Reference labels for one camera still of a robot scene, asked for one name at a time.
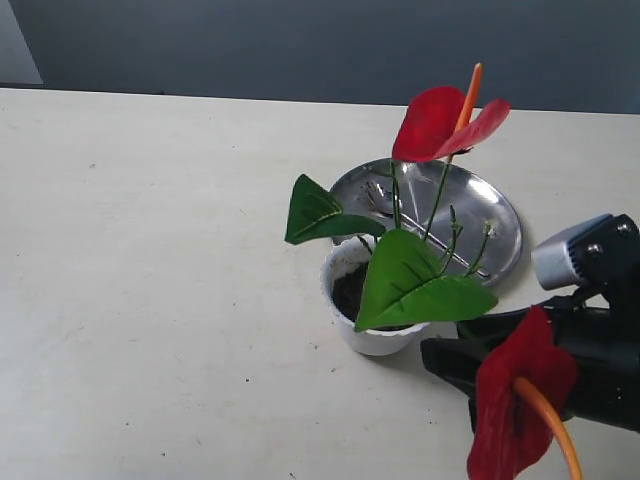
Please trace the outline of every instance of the red anthurium flower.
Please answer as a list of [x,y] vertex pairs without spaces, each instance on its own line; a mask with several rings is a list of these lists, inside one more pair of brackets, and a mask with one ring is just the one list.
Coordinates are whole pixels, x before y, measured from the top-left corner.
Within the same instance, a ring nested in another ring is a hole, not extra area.
[[454,87],[436,87],[415,97],[407,108],[391,156],[402,162],[429,162],[486,140],[507,118],[511,106],[493,100],[480,115],[455,131],[465,95]]
[[476,434],[467,461],[471,480],[513,480],[551,445],[545,422],[514,391],[523,377],[559,412],[578,376],[566,351],[553,345],[544,309],[532,307],[518,328],[484,360],[476,378]]

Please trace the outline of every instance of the green leaf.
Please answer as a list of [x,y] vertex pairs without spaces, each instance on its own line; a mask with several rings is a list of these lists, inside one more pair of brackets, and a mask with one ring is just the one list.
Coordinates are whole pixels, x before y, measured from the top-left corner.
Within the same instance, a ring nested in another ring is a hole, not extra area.
[[384,226],[371,218],[344,214],[333,196],[306,175],[296,180],[289,203],[286,242],[298,245],[316,238],[356,233],[380,237],[384,232]]
[[369,263],[355,330],[471,320],[498,303],[476,280],[438,276],[439,270],[438,258],[417,235],[387,232]]

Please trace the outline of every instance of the round metal tray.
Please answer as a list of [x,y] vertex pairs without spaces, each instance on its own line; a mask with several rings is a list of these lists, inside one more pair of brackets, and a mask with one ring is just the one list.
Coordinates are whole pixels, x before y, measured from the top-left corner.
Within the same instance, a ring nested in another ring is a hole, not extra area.
[[[367,182],[375,182],[391,191],[389,162],[387,158],[356,167],[333,185],[331,193],[342,204],[345,213],[375,218],[388,229],[393,228],[393,220],[372,207],[366,187]],[[421,225],[426,225],[429,219],[443,168],[444,164],[438,161],[397,164],[402,212]],[[520,260],[523,248],[522,224],[511,203],[485,180],[454,164],[431,227],[431,233],[446,245],[452,237],[449,205],[455,207],[457,221],[463,226],[456,253],[472,262],[480,250],[484,225],[488,222],[491,234],[480,265],[489,276],[477,275],[476,278],[487,286],[504,280]],[[403,227],[416,230],[407,224]],[[334,238],[334,244],[345,238]],[[442,251],[435,243],[430,243],[436,251]],[[463,273],[465,270],[460,262],[452,261],[448,272]]]

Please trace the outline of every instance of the white tabletop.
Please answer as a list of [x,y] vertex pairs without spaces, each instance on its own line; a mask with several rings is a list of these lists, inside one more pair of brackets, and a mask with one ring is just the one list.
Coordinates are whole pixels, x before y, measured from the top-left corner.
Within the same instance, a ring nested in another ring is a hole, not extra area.
[[[466,398],[417,345],[349,350],[329,243],[283,241],[295,178],[388,156],[403,114],[0,90],[0,478],[467,478]],[[516,111],[460,164],[528,245],[640,220],[640,117]],[[505,310],[549,296],[508,283]],[[635,433],[568,426],[586,478],[637,477]],[[567,478],[557,447],[521,478]]]

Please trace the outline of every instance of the dark soil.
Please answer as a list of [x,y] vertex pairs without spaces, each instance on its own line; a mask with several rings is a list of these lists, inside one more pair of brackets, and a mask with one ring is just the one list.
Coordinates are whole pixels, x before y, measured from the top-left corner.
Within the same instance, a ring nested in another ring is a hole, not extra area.
[[[369,263],[360,265],[354,272],[346,274],[344,277],[336,280],[333,285],[331,298],[338,310],[352,322],[356,321],[358,312],[360,311],[360,300],[362,299],[362,289],[364,287],[364,279],[367,276],[367,268]],[[383,327],[376,330],[391,332],[394,330],[404,330],[411,325],[401,327]]]

